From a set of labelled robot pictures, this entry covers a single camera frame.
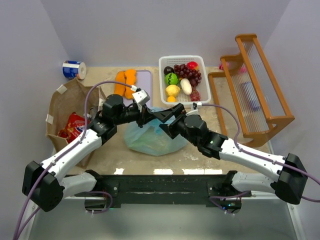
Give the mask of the red snack packet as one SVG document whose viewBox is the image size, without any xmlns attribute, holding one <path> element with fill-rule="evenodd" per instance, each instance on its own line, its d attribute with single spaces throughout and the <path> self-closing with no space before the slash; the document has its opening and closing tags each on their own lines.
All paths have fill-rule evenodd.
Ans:
<svg viewBox="0 0 320 240">
<path fill-rule="evenodd" d="M 84 117 L 73 112 L 69 116 L 65 127 L 58 132 L 58 136 L 71 143 L 83 132 L 85 123 L 89 124 L 90 120 L 85 121 Z"/>
</svg>

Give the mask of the blue plastic bag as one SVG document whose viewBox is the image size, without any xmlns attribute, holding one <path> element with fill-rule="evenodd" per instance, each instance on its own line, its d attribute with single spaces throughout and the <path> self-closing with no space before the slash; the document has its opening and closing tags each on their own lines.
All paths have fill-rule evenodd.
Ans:
<svg viewBox="0 0 320 240">
<path fill-rule="evenodd" d="M 162 156 L 177 152 L 188 144 L 181 135 L 170 138 L 161 128 L 162 122 L 153 119 L 142 128 L 136 122 L 127 125 L 124 131 L 124 142 L 133 151 L 151 156 Z"/>
</svg>

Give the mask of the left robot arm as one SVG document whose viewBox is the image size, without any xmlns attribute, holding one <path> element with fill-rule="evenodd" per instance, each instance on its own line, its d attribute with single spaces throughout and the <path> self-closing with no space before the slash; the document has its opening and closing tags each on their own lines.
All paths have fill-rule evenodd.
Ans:
<svg viewBox="0 0 320 240">
<path fill-rule="evenodd" d="M 84 157 L 100 148 L 117 133 L 117 126 L 136 122 L 139 127 L 158 119 L 165 123 L 176 108 L 155 111 L 147 107 L 147 97 L 137 92 L 137 99 L 124 105 L 118 94 L 109 95 L 98 114 L 75 140 L 54 156 L 25 168 L 22 192 L 45 212 L 53 210 L 62 199 L 84 192 L 101 190 L 103 178 L 93 170 L 67 177 L 67 173 Z"/>
</svg>

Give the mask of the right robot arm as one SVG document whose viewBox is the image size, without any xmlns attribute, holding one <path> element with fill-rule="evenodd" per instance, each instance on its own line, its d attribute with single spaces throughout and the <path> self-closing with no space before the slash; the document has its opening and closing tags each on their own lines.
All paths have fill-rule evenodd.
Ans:
<svg viewBox="0 0 320 240">
<path fill-rule="evenodd" d="M 279 199 L 298 205 L 303 198 L 307 172 L 300 158 L 268 154 L 237 143 L 235 138 L 209 130 L 199 114 L 188 114 L 182 104 L 159 112 L 160 128 L 172 139 L 181 135 L 208 158 L 240 164 L 257 174 L 234 174 L 231 185 L 239 192 L 274 193 Z"/>
</svg>

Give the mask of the brown paper grocery bag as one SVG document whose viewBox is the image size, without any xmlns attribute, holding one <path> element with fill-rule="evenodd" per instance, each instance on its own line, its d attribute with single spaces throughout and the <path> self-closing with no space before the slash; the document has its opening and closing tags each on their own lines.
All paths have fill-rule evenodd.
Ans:
<svg viewBox="0 0 320 240">
<path fill-rule="evenodd" d="M 65 128 L 68 118 L 73 112 L 84 117 L 85 121 L 91 121 L 91 117 L 94 115 L 90 113 L 90 110 L 94 107 L 97 107 L 98 110 L 102 109 L 106 96 L 101 87 L 96 87 L 86 100 L 90 89 L 90 87 L 73 79 L 61 85 L 53 93 L 46 117 L 46 136 L 51 140 L 56 152 L 61 151 L 69 144 L 66 139 L 59 137 L 58 133 Z"/>
</svg>

